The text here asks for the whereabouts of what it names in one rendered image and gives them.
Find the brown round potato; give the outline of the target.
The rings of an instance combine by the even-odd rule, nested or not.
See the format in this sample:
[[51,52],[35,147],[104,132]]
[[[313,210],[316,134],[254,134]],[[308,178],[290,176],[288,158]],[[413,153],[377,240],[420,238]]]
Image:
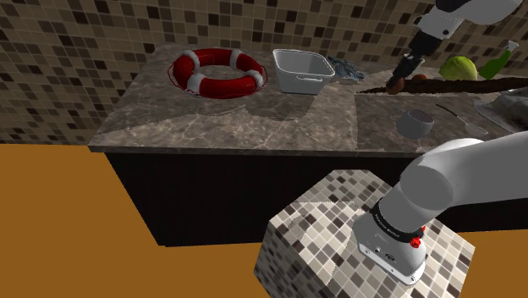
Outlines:
[[386,84],[386,93],[389,95],[396,95],[404,89],[404,78],[399,78],[397,80],[390,80]]

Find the green cabbage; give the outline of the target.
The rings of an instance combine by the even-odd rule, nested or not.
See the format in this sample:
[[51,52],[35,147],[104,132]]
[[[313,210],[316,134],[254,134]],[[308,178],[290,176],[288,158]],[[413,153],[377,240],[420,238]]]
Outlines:
[[454,56],[448,59],[440,67],[439,74],[445,80],[478,80],[476,66],[464,56]]

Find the grey metal sink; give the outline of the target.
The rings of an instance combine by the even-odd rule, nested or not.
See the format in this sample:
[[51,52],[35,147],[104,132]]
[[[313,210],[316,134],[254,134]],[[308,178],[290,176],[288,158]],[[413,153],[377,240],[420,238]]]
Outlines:
[[502,92],[491,102],[474,102],[484,118],[510,133],[528,131],[528,86]]

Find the tiled pattern robot stand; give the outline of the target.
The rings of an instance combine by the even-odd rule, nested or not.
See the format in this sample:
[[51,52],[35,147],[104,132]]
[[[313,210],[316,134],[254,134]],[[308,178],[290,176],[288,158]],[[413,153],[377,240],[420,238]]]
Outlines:
[[354,219],[390,188],[367,170],[334,170],[271,218],[254,269],[271,298],[459,298],[475,247],[436,219],[425,226],[416,284],[358,249]]

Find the white rectangular basin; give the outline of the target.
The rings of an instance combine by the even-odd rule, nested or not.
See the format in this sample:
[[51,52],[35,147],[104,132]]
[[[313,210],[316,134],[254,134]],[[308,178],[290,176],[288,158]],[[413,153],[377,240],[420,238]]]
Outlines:
[[331,64],[319,53],[274,49],[272,54],[278,84],[284,93],[317,95],[335,75]]

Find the green spray bottle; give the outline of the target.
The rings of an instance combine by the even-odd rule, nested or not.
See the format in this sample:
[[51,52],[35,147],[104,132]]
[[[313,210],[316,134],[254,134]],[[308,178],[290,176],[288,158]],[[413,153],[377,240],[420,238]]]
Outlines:
[[491,80],[498,72],[505,66],[509,61],[509,58],[512,52],[519,46],[519,43],[516,41],[508,41],[503,54],[498,58],[493,58],[489,60],[484,66],[478,70],[478,75],[480,77]]

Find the grey spoon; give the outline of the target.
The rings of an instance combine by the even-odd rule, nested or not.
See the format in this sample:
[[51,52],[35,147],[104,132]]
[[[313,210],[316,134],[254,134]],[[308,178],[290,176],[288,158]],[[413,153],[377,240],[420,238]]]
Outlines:
[[470,134],[470,135],[473,135],[473,136],[484,136],[484,135],[487,135],[488,134],[488,131],[483,129],[482,127],[478,126],[478,125],[475,125],[475,124],[472,124],[472,123],[469,123],[467,122],[466,120],[464,120],[463,118],[461,118],[457,113],[453,112],[452,110],[444,107],[443,105],[440,105],[440,104],[437,104],[438,107],[440,107],[441,109],[451,113],[454,117],[456,117],[458,120],[460,120],[464,126],[465,126],[465,130]]

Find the grey cup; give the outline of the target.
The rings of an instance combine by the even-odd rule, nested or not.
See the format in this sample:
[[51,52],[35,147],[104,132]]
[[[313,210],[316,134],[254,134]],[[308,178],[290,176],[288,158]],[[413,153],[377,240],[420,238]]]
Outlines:
[[435,124],[429,113],[416,108],[407,111],[400,108],[397,113],[390,115],[390,119],[395,122],[397,132],[411,140],[425,138]]

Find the blue grey crumpled cloth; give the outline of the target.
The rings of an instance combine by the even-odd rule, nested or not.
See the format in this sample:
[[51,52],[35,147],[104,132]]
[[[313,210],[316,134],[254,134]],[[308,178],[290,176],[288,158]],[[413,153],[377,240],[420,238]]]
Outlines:
[[333,66],[336,74],[342,79],[361,81],[366,77],[365,73],[358,70],[351,61],[345,58],[328,56],[327,60]]

